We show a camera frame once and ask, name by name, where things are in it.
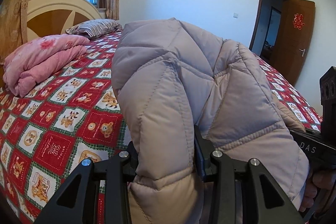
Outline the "beige quilted down jacket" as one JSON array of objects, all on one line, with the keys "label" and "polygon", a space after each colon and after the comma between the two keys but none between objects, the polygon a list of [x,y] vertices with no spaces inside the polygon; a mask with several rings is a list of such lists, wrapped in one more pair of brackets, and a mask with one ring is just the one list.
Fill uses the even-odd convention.
[{"label": "beige quilted down jacket", "polygon": [[232,159],[259,159],[295,207],[309,161],[303,130],[243,44],[171,18],[125,25],[112,87],[138,153],[128,189],[133,223],[205,223],[210,185],[194,168],[194,128]]}]

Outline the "red cartoon patchwork bedspread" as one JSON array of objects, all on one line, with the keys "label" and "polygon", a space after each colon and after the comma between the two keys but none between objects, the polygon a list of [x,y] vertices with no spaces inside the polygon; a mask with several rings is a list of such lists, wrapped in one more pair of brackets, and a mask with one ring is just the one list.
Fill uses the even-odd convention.
[{"label": "red cartoon patchwork bedspread", "polygon": [[[132,140],[112,87],[122,31],[92,40],[84,55],[25,97],[1,90],[1,192],[21,221],[33,223],[84,159],[106,160]],[[256,56],[272,93],[305,128],[321,118],[284,77]]]}]

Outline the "red double happiness sticker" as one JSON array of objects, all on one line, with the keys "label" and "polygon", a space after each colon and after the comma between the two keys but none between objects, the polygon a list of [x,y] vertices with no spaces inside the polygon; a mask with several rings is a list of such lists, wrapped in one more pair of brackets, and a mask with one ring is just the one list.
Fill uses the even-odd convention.
[{"label": "red double happiness sticker", "polygon": [[305,23],[303,22],[303,15],[296,13],[293,18],[293,26],[295,29],[301,30]]}]

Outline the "brown wooden door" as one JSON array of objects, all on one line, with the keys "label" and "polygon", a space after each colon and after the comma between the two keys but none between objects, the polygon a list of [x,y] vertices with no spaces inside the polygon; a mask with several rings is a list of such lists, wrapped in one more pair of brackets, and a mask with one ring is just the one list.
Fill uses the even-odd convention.
[{"label": "brown wooden door", "polygon": [[[293,26],[294,14],[303,15],[301,30]],[[315,3],[308,0],[286,0],[282,5],[280,26],[270,58],[270,65],[294,85],[301,73],[313,34]],[[301,57],[299,49],[306,49]]]}]

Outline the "pink folded quilt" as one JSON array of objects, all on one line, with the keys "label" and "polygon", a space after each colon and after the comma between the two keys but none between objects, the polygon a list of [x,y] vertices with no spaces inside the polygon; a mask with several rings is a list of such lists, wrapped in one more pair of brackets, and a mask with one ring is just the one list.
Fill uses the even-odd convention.
[{"label": "pink folded quilt", "polygon": [[23,44],[4,61],[3,81],[18,97],[26,96],[70,61],[86,53],[90,40],[80,35],[49,35]]}]

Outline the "striped pillow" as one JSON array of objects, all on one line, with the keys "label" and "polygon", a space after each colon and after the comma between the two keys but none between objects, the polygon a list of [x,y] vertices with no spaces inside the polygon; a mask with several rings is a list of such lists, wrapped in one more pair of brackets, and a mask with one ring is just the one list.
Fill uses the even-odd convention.
[{"label": "striped pillow", "polygon": [[65,30],[69,35],[80,35],[88,39],[95,39],[115,30],[121,30],[122,25],[113,19],[88,20]]}]

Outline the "cream and wood headboard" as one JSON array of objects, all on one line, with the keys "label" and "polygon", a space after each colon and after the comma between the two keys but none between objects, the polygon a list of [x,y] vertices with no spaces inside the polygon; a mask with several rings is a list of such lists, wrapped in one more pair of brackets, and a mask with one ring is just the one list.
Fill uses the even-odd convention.
[{"label": "cream and wood headboard", "polygon": [[64,34],[76,24],[101,18],[98,9],[87,0],[29,0],[27,41]]}]

